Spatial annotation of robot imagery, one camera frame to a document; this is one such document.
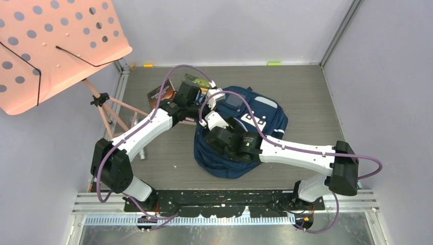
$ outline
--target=metal floor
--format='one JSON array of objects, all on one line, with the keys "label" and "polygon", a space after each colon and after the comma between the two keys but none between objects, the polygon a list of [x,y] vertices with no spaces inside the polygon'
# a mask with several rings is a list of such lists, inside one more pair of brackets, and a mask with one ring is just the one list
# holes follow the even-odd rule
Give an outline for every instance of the metal floor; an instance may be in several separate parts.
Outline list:
[{"label": "metal floor", "polygon": [[[335,145],[343,135],[322,71],[317,65],[305,66],[217,66],[201,67],[219,87],[236,85],[275,99],[288,116],[284,140]],[[131,71],[123,102],[150,112],[147,94],[159,86],[169,67],[142,68]],[[179,87],[185,73],[202,77],[188,68],[171,76]],[[133,112],[121,108],[119,116],[129,122]],[[298,180],[316,172],[278,163],[264,163],[235,179],[221,179],[202,169],[193,156],[195,126],[177,124],[146,147],[146,161],[132,162],[134,175],[156,189],[292,189]]]}]

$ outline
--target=table surface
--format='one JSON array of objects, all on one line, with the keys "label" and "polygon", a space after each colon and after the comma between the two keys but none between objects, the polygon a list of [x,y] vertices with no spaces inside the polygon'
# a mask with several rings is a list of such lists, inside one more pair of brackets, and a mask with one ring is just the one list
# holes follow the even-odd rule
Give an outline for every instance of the table surface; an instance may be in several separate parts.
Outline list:
[{"label": "table surface", "polygon": [[[331,96],[317,65],[201,67],[219,87],[252,87],[276,100],[288,116],[284,140],[312,145],[335,145],[343,140]],[[149,91],[159,86],[169,67],[131,71],[123,102],[150,112]],[[202,77],[188,68],[170,76],[177,89],[185,73]],[[133,112],[121,108],[119,116],[129,122]],[[146,146],[146,160],[132,162],[134,175],[156,189],[293,189],[298,180],[316,172],[280,163],[263,163],[242,177],[217,178],[200,167],[193,154],[195,126],[178,124]]]}]

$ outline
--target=white wall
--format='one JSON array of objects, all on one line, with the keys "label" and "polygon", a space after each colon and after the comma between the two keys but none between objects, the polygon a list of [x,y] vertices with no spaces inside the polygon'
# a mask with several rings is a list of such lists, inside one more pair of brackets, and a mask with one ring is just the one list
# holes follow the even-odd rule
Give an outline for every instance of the white wall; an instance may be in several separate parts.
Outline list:
[{"label": "white wall", "polygon": [[[109,65],[89,79],[112,92],[118,72]],[[91,99],[78,83],[23,114],[0,110],[1,244],[61,244],[102,132]]]},{"label": "white wall", "polygon": [[352,0],[113,0],[137,65],[319,63]]},{"label": "white wall", "polygon": [[430,0],[364,1],[325,66],[346,139],[384,163],[364,183],[395,244],[433,239],[432,12]]}]

